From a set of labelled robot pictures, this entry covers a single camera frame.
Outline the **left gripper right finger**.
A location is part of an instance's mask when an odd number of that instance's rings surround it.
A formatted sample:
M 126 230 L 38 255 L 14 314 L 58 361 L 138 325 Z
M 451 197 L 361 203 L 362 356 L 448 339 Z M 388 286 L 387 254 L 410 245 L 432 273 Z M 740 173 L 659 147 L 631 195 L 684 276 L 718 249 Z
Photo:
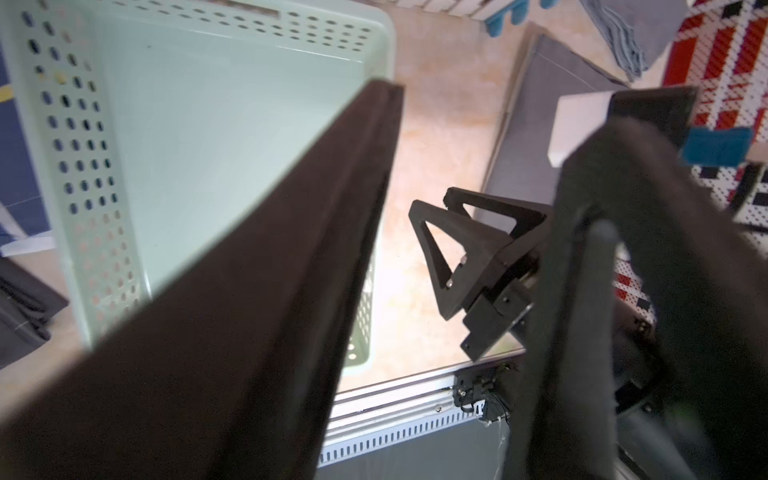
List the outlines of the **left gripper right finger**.
M 653 125 L 564 162 L 507 479 L 763 479 L 767 263 Z

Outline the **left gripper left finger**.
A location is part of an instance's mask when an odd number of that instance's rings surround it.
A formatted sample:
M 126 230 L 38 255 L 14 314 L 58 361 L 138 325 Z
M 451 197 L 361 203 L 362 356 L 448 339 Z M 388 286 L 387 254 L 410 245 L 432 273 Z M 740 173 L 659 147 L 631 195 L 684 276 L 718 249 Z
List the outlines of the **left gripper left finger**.
M 2 425 L 2 477 L 311 478 L 403 104 L 368 83 L 248 217 Z

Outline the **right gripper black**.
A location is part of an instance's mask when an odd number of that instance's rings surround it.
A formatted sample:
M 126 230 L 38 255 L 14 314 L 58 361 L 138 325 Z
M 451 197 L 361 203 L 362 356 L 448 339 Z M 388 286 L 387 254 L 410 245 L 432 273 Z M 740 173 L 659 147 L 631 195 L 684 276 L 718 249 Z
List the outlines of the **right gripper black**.
M 533 306 L 541 248 L 510 243 L 542 225 L 550 205 L 449 188 L 446 207 L 421 200 L 411 204 L 408 218 L 425 257 L 440 316 L 449 320 L 464 312 L 468 335 L 460 343 L 477 361 L 517 325 Z M 514 219 L 509 235 L 473 219 L 465 205 Z

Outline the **plain grey pillowcase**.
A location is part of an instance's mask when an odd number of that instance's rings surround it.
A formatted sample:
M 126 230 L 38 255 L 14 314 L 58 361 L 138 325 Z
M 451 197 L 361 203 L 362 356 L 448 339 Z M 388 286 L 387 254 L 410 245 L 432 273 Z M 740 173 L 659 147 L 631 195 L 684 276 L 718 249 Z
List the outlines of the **plain grey pillowcase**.
M 548 159 L 559 98 L 627 88 L 565 44 L 534 35 L 511 87 L 482 192 L 550 205 L 560 175 Z

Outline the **mint green plastic basket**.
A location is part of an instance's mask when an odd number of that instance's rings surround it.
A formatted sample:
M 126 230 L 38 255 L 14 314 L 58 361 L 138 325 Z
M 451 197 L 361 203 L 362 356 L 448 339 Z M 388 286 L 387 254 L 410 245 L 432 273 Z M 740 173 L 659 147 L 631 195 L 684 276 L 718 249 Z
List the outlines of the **mint green plastic basket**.
M 396 34 L 354 1 L 5 1 L 1 75 L 79 336 L 95 345 L 293 168 Z

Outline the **beige and grey pillowcase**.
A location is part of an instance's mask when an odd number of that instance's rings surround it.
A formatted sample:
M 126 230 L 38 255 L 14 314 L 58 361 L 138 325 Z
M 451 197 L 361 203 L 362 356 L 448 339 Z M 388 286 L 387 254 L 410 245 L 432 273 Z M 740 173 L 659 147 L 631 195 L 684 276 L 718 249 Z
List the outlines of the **beige and grey pillowcase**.
M 658 60 L 690 8 L 685 0 L 585 0 L 581 5 L 630 81 Z

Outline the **navy blue striped pillowcase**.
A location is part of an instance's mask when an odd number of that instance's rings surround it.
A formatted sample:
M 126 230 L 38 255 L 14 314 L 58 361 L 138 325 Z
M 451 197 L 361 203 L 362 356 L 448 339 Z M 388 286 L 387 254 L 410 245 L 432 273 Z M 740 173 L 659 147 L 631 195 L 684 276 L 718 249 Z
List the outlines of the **navy blue striped pillowcase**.
M 14 92 L 1 67 L 1 255 L 55 247 L 26 145 Z

